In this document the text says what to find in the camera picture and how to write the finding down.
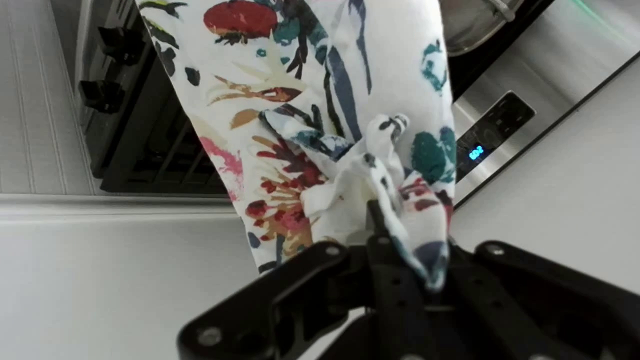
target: stainless steel appliance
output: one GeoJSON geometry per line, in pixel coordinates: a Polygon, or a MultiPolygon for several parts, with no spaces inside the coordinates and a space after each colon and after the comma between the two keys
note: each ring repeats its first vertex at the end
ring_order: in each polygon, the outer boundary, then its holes
{"type": "Polygon", "coordinates": [[[456,100],[456,206],[640,51],[639,0],[556,0],[456,100]]]}

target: screw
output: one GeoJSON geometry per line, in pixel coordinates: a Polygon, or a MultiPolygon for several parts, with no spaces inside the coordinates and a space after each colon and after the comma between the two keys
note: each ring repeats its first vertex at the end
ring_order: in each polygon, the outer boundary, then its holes
{"type": "Polygon", "coordinates": [[[486,250],[495,256],[504,256],[504,248],[497,244],[489,244],[486,250]]]}
{"type": "Polygon", "coordinates": [[[529,360],[554,360],[554,357],[546,353],[533,353],[529,360]]]}
{"type": "Polygon", "coordinates": [[[199,342],[206,347],[220,344],[223,342],[220,327],[206,327],[205,332],[200,332],[199,342]]]}
{"type": "Polygon", "coordinates": [[[336,256],[336,254],[340,254],[340,248],[330,246],[330,248],[326,248],[326,254],[329,254],[329,256],[336,256]]]}

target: floral fabric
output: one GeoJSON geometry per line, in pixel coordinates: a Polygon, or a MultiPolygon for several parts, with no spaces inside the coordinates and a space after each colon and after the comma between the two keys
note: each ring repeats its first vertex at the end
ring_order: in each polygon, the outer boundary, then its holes
{"type": "Polygon", "coordinates": [[[446,260],[456,135],[436,0],[137,3],[261,269],[348,242],[375,198],[419,274],[446,260]]]}

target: floral print dress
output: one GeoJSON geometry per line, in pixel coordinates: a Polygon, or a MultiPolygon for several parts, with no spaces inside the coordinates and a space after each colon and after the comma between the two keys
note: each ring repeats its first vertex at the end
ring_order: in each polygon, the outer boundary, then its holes
{"type": "Polygon", "coordinates": [[[348,242],[378,200],[399,251],[442,285],[456,135],[436,0],[137,3],[261,272],[348,242]]]}

